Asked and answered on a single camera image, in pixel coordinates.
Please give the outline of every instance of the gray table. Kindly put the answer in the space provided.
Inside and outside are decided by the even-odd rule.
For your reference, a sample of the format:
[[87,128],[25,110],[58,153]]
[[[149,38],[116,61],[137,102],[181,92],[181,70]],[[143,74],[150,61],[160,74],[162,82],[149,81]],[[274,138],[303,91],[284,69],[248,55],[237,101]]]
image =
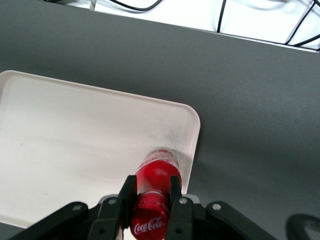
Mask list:
[[319,63],[318,53],[212,32],[0,1],[0,72],[192,106],[201,131],[188,193],[229,203],[280,240],[291,214],[320,217]]

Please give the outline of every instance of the red plastic bottle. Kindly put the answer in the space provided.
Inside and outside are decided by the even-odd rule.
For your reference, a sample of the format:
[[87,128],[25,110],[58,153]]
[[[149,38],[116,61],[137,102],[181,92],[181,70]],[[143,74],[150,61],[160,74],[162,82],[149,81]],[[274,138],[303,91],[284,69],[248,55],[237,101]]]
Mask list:
[[170,176],[179,176],[178,161],[168,148],[151,151],[136,172],[138,199],[130,225],[138,240],[165,238],[169,218]]

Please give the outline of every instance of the bottle cap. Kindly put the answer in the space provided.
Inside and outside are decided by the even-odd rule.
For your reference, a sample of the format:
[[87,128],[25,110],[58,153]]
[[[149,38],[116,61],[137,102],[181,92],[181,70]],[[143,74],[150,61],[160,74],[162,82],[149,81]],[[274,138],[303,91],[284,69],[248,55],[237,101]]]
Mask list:
[[169,210],[167,199],[156,191],[138,197],[130,225],[138,240],[162,240],[166,236]]

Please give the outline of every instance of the black object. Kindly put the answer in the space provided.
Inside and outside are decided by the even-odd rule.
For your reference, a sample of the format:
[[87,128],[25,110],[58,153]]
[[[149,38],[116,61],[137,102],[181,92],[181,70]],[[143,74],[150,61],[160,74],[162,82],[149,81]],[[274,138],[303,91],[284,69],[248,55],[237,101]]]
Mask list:
[[288,41],[286,41],[284,43],[285,45],[288,45],[291,42],[291,40],[294,38],[295,34],[297,33],[299,27],[301,26],[303,21],[306,19],[306,17],[309,15],[309,13],[312,11],[312,9],[314,8],[315,5],[316,5],[316,2],[314,1],[313,4],[311,5],[311,7],[308,9],[308,11],[305,13],[305,15],[301,18],[301,20],[299,21],[299,23],[295,27],[295,29],[294,29],[293,33],[291,34],[291,36],[289,37]]
[[227,2],[227,0],[223,0],[223,2],[222,2],[222,6],[221,6],[221,10],[220,10],[220,16],[219,16],[219,22],[218,22],[218,27],[217,27],[217,30],[216,30],[217,33],[220,33],[220,28],[221,28],[222,18],[224,16],[224,12],[225,12],[226,2]]
[[315,4],[317,4],[320,7],[320,2],[318,0],[313,0]]
[[[276,240],[227,203],[216,201],[206,208],[181,195],[178,176],[171,176],[171,215],[166,240]],[[102,198],[88,209],[72,202],[18,233],[10,240],[122,240],[137,199],[137,178],[127,177],[119,195]],[[320,219],[304,214],[289,218],[290,240],[309,240],[305,225],[317,227]]]
[[294,47],[301,47],[302,45],[305,45],[305,44],[308,44],[308,43],[311,43],[317,39],[320,39],[320,34],[318,34],[317,36],[314,36],[312,38],[309,38],[308,40],[305,40],[305,41],[302,41],[302,42],[299,42],[297,44],[294,44],[293,46]]
[[[56,3],[56,2],[60,2],[61,0],[44,0],[45,2],[50,2],[50,3]],[[135,10],[138,12],[147,12],[150,11],[152,9],[154,9],[156,6],[158,6],[163,0],[157,0],[155,3],[153,3],[152,5],[148,6],[148,7],[135,7],[135,6],[130,6],[128,4],[125,4],[123,2],[117,1],[117,0],[109,0],[110,2],[120,5],[124,8],[127,9],[131,9],[131,10]]]

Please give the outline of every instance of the screw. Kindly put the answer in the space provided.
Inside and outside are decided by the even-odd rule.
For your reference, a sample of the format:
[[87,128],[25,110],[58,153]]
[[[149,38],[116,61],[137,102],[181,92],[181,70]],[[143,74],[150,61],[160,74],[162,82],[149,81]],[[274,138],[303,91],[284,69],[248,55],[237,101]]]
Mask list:
[[117,202],[116,198],[111,198],[111,199],[109,199],[108,204],[112,205],[112,204],[115,204],[116,202]]
[[221,205],[215,203],[215,204],[212,205],[212,208],[213,208],[213,210],[219,211],[221,209]]
[[179,199],[179,203],[180,204],[186,204],[187,202],[188,202],[188,200],[186,198],[184,198],[184,197]]
[[75,205],[73,208],[72,208],[72,211],[78,211],[82,208],[81,205]]

